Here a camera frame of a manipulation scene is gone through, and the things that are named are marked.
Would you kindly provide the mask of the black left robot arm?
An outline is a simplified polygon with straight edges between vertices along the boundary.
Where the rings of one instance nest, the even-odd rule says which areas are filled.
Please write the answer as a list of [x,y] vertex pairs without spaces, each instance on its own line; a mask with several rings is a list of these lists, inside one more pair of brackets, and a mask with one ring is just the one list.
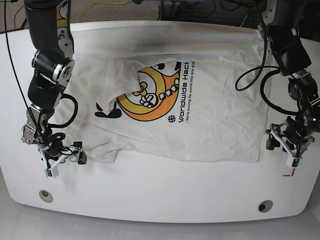
[[[320,96],[318,85],[307,67],[311,59],[302,45],[297,28],[306,6],[305,0],[266,0],[262,4],[264,36],[277,62],[260,83],[264,102],[275,111],[287,115],[284,123],[270,125],[266,130],[267,150],[282,148],[288,154],[287,165],[297,168],[303,153],[315,141],[313,133],[320,131]],[[277,74],[289,77],[288,94],[298,110],[288,111],[270,102],[265,95],[266,81]]]

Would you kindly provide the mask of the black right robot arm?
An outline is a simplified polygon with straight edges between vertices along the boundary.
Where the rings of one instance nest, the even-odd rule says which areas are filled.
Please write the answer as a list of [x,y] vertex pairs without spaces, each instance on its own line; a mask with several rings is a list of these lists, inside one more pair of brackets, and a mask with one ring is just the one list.
[[[79,165],[87,162],[82,142],[75,141],[71,146],[65,146],[63,140],[66,135],[53,132],[53,129],[68,127],[79,109],[77,100],[65,93],[75,66],[70,28],[71,1],[26,0],[24,8],[36,53],[31,62],[34,74],[27,93],[31,105],[27,108],[27,122],[22,128],[21,140],[37,146],[46,176],[55,178],[59,174],[58,165],[66,160]],[[49,123],[62,99],[73,102],[73,114],[66,123]]]

